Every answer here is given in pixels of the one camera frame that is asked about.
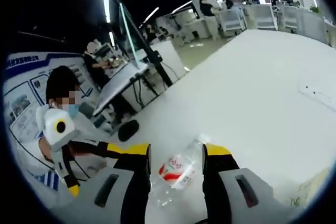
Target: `white camera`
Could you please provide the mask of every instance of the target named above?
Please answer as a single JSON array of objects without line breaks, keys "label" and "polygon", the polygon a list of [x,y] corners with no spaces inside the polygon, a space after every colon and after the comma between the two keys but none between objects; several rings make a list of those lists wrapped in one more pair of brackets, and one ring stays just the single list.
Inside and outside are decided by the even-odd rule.
[{"label": "white camera", "polygon": [[79,134],[69,113],[64,110],[49,109],[44,114],[44,121],[43,134],[54,152]]}]

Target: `blue face mask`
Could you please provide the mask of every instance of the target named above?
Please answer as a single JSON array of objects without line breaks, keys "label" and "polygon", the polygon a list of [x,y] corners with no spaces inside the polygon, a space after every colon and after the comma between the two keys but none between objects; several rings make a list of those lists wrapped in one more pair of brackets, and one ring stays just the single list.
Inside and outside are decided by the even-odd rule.
[{"label": "blue face mask", "polygon": [[70,104],[68,107],[68,113],[72,119],[74,119],[79,112],[79,105],[78,104]]}]

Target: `plastic water bottle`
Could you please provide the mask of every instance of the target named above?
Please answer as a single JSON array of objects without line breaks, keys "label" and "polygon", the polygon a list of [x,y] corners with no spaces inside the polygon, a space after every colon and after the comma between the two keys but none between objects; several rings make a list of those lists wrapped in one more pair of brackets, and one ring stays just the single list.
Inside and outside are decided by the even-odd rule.
[{"label": "plastic water bottle", "polygon": [[208,137],[201,134],[184,150],[171,156],[159,171],[152,173],[149,200],[164,207],[178,197],[201,171],[202,145],[208,142]]}]

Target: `black slot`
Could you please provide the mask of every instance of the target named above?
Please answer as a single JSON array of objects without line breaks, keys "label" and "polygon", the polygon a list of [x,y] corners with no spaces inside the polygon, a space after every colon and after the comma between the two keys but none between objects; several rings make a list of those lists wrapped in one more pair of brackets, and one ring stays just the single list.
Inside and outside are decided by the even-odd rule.
[{"label": "black slot", "polygon": [[236,176],[239,187],[241,188],[247,207],[251,208],[258,204],[258,199],[251,185],[243,175]]},{"label": "black slot", "polygon": [[114,183],[117,181],[118,179],[118,175],[110,175],[105,183],[103,184],[103,186],[101,187],[101,189],[99,190],[94,203],[101,208],[104,208],[107,202],[107,199],[109,198],[110,192],[112,190],[112,187],[114,185]]}]

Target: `bottle label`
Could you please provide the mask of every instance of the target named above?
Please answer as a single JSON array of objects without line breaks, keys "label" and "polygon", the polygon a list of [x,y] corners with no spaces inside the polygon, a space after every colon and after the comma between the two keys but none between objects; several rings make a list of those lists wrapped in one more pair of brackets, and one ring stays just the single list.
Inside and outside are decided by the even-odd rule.
[{"label": "bottle label", "polygon": [[159,170],[160,176],[172,188],[178,190],[183,190],[188,186],[195,172],[193,164],[180,156],[171,157]]}]

